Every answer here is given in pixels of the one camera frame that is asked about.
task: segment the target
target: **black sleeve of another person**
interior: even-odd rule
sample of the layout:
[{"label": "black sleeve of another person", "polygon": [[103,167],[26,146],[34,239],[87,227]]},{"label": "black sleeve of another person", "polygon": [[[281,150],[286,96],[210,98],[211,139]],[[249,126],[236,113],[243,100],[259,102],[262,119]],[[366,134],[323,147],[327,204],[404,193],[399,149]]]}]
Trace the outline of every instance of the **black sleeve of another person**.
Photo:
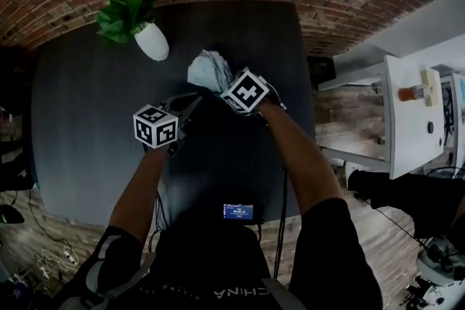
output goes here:
[{"label": "black sleeve of another person", "polygon": [[302,217],[289,290],[307,309],[383,309],[344,200],[324,200]]}]

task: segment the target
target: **small screen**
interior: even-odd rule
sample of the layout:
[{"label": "small screen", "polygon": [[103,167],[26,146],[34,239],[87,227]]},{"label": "small screen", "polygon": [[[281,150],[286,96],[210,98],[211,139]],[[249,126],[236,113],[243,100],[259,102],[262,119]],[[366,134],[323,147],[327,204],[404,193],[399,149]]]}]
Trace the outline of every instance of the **small screen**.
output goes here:
[{"label": "small screen", "polygon": [[223,218],[226,220],[254,219],[254,206],[244,204],[224,204]]}]

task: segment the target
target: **white cube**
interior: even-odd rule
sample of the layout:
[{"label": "white cube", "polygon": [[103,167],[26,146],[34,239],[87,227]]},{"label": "white cube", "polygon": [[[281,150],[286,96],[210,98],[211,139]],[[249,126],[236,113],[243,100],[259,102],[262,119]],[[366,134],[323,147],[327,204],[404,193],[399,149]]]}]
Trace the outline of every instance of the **white cube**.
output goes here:
[{"label": "white cube", "polygon": [[221,98],[238,113],[249,113],[269,91],[267,82],[261,76],[245,68],[232,86],[221,93]]},{"label": "white cube", "polygon": [[134,114],[136,139],[154,149],[177,140],[177,117],[145,105]]}]

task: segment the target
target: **green plant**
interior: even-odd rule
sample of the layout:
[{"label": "green plant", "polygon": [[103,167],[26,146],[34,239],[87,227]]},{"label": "green plant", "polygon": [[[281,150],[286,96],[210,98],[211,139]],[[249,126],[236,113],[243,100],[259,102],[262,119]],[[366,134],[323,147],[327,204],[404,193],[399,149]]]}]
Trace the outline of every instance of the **green plant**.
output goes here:
[{"label": "green plant", "polygon": [[132,36],[153,22],[153,5],[157,0],[110,0],[108,7],[102,8],[95,20],[102,30],[97,34],[107,41],[126,43]]}]

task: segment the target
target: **black sleeve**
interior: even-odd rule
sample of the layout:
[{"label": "black sleeve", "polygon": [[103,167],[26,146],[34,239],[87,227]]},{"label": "black sleeve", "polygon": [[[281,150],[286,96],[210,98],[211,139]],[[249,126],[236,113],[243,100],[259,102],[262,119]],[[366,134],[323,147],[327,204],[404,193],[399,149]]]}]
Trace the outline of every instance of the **black sleeve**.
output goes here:
[{"label": "black sleeve", "polygon": [[307,309],[383,309],[344,200],[324,200],[302,217],[289,290]]},{"label": "black sleeve", "polygon": [[97,281],[100,293],[128,282],[140,268],[142,249],[142,244],[133,235],[118,227],[108,227],[93,254],[55,297],[54,309],[70,297],[99,301],[86,286],[87,273],[98,261],[103,261]]}]

